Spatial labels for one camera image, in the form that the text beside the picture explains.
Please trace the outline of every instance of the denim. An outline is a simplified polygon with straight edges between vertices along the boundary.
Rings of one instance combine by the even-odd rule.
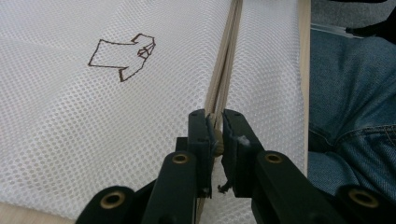
[[[308,179],[396,203],[396,45],[311,32]]]

